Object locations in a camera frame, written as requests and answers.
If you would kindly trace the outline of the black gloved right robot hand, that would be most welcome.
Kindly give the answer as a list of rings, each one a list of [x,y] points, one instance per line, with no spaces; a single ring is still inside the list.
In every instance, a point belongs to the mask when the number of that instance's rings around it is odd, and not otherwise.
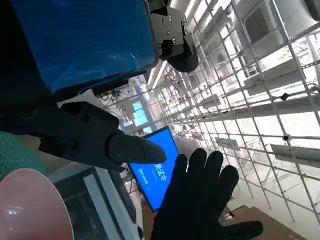
[[[170,184],[157,211],[152,240],[253,240],[264,227],[260,221],[223,226],[219,218],[239,181],[223,154],[196,149],[190,158],[180,154]]]

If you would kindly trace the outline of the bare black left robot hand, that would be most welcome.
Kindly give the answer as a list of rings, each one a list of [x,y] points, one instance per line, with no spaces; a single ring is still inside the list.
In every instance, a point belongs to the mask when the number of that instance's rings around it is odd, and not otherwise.
[[[166,0],[3,0],[0,129],[40,138],[42,152],[117,172],[161,164],[157,144],[119,129],[119,119],[70,99],[111,90],[167,61],[198,65],[185,15]]]

